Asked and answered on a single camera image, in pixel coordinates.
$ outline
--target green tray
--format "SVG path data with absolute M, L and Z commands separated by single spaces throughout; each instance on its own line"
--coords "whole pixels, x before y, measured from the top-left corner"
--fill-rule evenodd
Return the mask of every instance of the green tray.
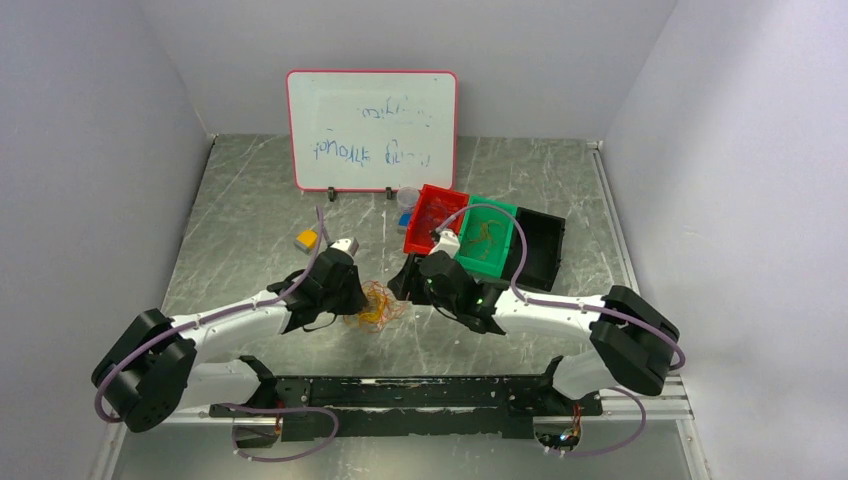
M 472 195 L 469 205 L 488 203 L 500 207 L 515 216 L 518 207 L 488 198 Z M 491 208 L 466 210 L 459 231 L 459 252 L 456 260 L 466 270 L 499 278 L 503 272 L 512 231 L 512 220 Z

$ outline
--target white wall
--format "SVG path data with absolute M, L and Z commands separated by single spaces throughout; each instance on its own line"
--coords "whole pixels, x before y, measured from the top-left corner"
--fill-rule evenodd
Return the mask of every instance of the white wall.
M 134 2 L 0 12 L 0 477 L 86 478 L 91 370 L 161 304 L 209 142 Z
M 605 141 L 716 479 L 848 478 L 848 3 L 680 0 Z
M 209 131 L 288 133 L 294 68 L 449 69 L 462 135 L 599 139 L 676 0 L 143 0 Z

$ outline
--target table surface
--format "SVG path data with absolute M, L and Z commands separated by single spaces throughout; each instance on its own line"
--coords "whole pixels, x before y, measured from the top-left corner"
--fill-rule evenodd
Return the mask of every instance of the table surface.
M 164 302 L 167 315 L 204 311 L 244 299 L 303 268 L 307 257 L 292 242 L 300 231 L 316 227 L 316 204 L 324 208 L 326 227 L 333 238 L 355 236 L 359 240 L 356 262 L 363 281 L 385 284 L 400 270 L 406 255 L 402 251 L 403 236 L 396 230 L 396 202 L 387 200 L 384 193 L 344 193 L 329 202 L 325 193 L 301 192 L 294 184 L 290 149 L 288 136 L 222 135 L 216 139 Z M 603 184 L 586 142 L 460 137 L 455 188 L 566 219 L 562 267 L 553 293 L 602 294 L 615 283 L 628 284 Z M 329 315 L 322 315 L 316 325 L 329 320 Z M 531 334 L 509 338 L 478 335 L 430 307 L 411 307 L 379 334 L 337 322 L 312 333 L 297 331 L 257 340 L 214 360 L 251 354 L 283 375 L 539 373 L 554 356 L 575 355 L 584 348 L 580 342 Z M 618 462 L 632 463 L 641 458 L 638 463 L 644 468 L 637 470 L 644 476 L 632 478 L 689 478 L 685 461 L 673 461 L 672 466 L 663 461 L 669 456 L 681 458 L 680 453 L 662 447 L 668 443 L 679 449 L 674 422 L 672 427 L 666 423 L 649 422 L 653 426 L 648 432 L 653 434 L 647 437 L 661 437 L 661 441 L 641 440 L 643 448 L 577 462 L 585 472 L 606 472 L 609 476 L 609 465 L 621 468 Z M 598 446 L 626 436 L 613 433 L 607 438 L 604 428 L 635 428 L 627 421 L 605 424 L 616 426 L 596 430 Z M 197 478 L 232 478 L 232 469 L 259 467 L 245 466 L 246 462 L 233 458 L 229 451 L 221 453 L 228 448 L 226 432 L 216 435 L 221 437 L 217 443 L 201 440 L 207 437 L 204 432 L 209 428 L 221 430 L 162 425 L 147 434 L 129 435 L 116 476 L 154 476 L 154 472 L 166 471 L 154 464 L 177 461 L 185 452 L 204 463 L 212 462 L 210 465 L 227 465 L 185 470 L 195 472 Z M 662 434 L 665 430 L 674 432 Z M 194 438 L 194 443 L 186 436 Z M 459 455 L 464 463 L 439 467 L 439 476 L 444 478 L 482 477 L 484 473 L 490 479 L 515 478 L 510 469 L 490 466 L 499 462 L 534 462 L 535 466 L 540 461 L 540 449 L 525 448 L 535 443 L 532 441 L 523 443 L 522 448 L 505 450 L 509 442 L 494 436 L 445 438 L 338 439 L 328 451 L 297 469 L 269 470 L 263 466 L 261 471 L 269 478 L 421 478 L 424 471 L 395 468 L 398 461 L 420 462 L 416 455 L 394 453 L 388 457 L 387 452 L 414 451 L 435 458 L 434 464 L 438 464 L 445 445 L 450 445 L 454 459 Z M 646 453 L 649 445 L 659 451 L 655 455 Z M 458 447 L 463 451 L 457 453 Z M 288 452 L 308 446 L 286 444 L 275 448 Z M 224 455 L 226 460 L 220 460 L 223 464 L 218 463 L 216 455 Z M 394 466 L 386 470 L 386 462 Z M 561 468 L 552 465 L 551 473 Z M 363 468 L 372 473 L 363 473 Z

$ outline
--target marble tabletop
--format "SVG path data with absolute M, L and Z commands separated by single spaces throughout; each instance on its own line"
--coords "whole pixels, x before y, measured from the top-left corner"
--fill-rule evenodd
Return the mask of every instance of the marble tabletop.
M 333 238 L 355 236 L 362 281 L 385 284 L 406 255 L 397 204 L 384 193 L 304 193 L 294 184 L 288 136 L 221 135 L 209 157 L 168 288 L 164 311 L 205 311 L 246 298 L 303 268 L 295 236 L 324 208 Z M 625 281 L 610 214 L 586 143 L 460 137 L 455 188 L 566 219 L 553 293 L 606 293 Z M 319 316 L 316 325 L 330 320 Z M 580 342 L 524 334 L 479 335 L 430 307 L 407 308 L 379 334 L 337 322 L 243 345 L 280 375 L 539 373 Z

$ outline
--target whiteboard stand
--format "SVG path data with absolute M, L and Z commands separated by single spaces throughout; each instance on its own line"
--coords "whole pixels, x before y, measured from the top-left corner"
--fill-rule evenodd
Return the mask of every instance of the whiteboard stand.
M 294 70 L 286 77 L 304 191 L 452 188 L 458 81 L 445 71 Z

